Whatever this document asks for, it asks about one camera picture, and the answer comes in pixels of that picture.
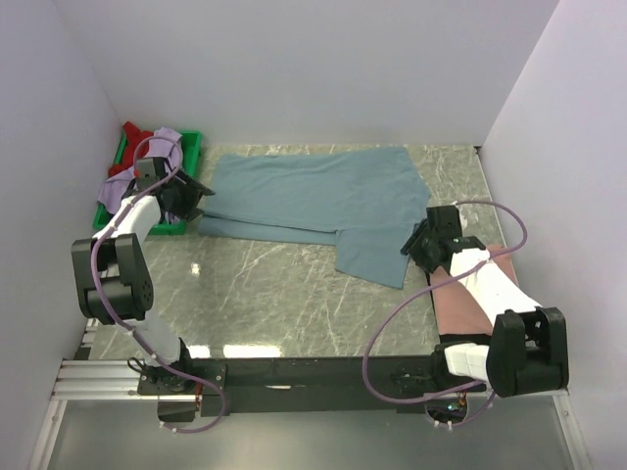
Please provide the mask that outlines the blue t-shirt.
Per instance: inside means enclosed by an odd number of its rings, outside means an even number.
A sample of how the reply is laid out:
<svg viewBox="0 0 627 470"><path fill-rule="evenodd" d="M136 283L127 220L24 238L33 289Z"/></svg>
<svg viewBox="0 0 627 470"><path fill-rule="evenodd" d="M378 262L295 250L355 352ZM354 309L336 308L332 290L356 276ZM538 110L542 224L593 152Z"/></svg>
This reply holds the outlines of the blue t-shirt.
<svg viewBox="0 0 627 470"><path fill-rule="evenodd" d="M328 245L337 270L400 289L401 248L430 191L404 147L328 155L224 155L198 225L208 236Z"/></svg>

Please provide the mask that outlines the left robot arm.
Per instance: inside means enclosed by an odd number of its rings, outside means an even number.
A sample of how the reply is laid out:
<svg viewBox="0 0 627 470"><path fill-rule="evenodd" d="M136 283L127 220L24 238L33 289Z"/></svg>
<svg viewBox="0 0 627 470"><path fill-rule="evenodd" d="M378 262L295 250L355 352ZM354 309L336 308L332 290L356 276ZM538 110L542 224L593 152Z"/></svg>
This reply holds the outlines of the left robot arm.
<svg viewBox="0 0 627 470"><path fill-rule="evenodd" d="M133 357L127 365L176 394L193 387L196 370L183 340L152 311L154 286L142 246L163 216L193 220L203 213L200 201L214 193L181 169L163 178L144 172L131 180L110 222L91 238L72 244L82 314L117 327L134 341L143 358Z"/></svg>

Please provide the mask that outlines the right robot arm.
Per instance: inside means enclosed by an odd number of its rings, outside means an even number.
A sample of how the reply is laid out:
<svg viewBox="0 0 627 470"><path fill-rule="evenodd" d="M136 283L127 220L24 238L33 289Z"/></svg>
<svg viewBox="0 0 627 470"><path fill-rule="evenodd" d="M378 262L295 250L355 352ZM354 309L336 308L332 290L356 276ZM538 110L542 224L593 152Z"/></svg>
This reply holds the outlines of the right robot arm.
<svg viewBox="0 0 627 470"><path fill-rule="evenodd" d="M450 391L464 377L483 381L501 398L561 390L569 382L566 322L556 307L524 294L497 265L497 255L462 234L455 207L429 209L401 248L425 273L442 269L484 313L490 342L459 340L433 353L430 379Z"/></svg>

